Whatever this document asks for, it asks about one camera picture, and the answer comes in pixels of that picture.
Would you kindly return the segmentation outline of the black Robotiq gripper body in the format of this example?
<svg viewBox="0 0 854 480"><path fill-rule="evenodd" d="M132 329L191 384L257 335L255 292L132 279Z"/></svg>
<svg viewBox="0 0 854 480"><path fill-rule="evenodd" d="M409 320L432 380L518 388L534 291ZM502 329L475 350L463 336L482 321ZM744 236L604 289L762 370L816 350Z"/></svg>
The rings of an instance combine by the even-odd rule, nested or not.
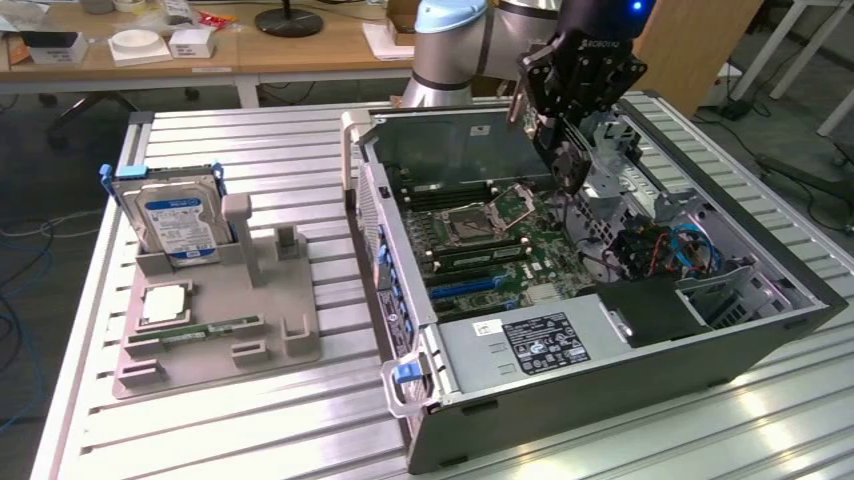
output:
<svg viewBox="0 0 854 480"><path fill-rule="evenodd" d="M582 53L632 56L652 12L652 0L564 0L556 23L556 57Z"/></svg>

